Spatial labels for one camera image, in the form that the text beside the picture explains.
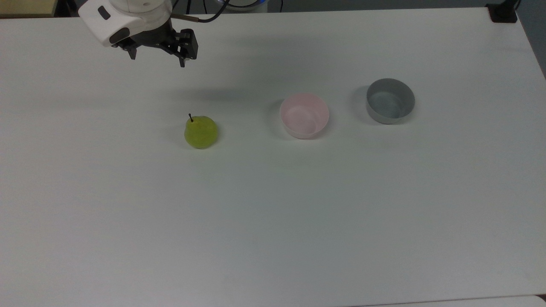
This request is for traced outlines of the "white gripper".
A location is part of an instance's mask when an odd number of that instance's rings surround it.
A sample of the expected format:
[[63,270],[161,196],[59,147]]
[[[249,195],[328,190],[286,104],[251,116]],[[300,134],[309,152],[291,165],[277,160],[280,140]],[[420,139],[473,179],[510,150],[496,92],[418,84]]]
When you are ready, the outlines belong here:
[[135,60],[140,46],[162,49],[179,59],[196,60],[198,43],[192,29],[176,31],[169,0],[88,0],[78,15],[105,47],[117,47]]

